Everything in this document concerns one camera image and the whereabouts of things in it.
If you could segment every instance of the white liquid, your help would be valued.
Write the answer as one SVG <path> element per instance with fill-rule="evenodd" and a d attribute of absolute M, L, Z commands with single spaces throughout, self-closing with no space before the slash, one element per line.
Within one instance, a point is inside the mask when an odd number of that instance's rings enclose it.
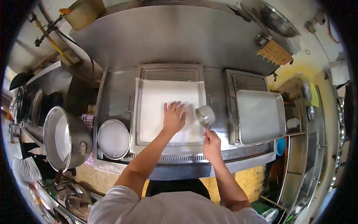
<path fill-rule="evenodd" d="M 55 143 L 57 153 L 61 160 L 64 161 L 66 156 L 69 154 L 70 148 L 69 129 L 65 115 L 58 120 L 55 130 Z"/>
<path fill-rule="evenodd" d="M 195 115 L 199 106 L 198 84 L 193 82 L 143 82 L 139 105 L 139 140 L 151 142 L 163 128 L 164 103 L 185 103 L 182 112 L 188 112 L 184 127 L 174 135 L 170 143 L 201 142 L 200 124 Z"/>
<path fill-rule="evenodd" d="M 129 146 L 128 132 L 117 121 L 110 121 L 101 128 L 98 141 L 101 151 L 111 157 L 121 157 Z"/>

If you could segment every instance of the white cloth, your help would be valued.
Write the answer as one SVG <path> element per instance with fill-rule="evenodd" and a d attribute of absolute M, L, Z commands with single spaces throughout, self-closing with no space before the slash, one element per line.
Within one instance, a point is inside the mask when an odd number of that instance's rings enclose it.
<path fill-rule="evenodd" d="M 114 186 L 110 189 L 93 205 L 89 215 L 88 224 L 268 223 L 252 208 L 232 212 L 190 191 L 160 193 L 139 199 L 126 186 Z"/>
<path fill-rule="evenodd" d="M 21 187 L 29 189 L 29 182 L 41 180 L 41 174 L 32 157 L 13 160 L 13 172 L 16 181 Z"/>

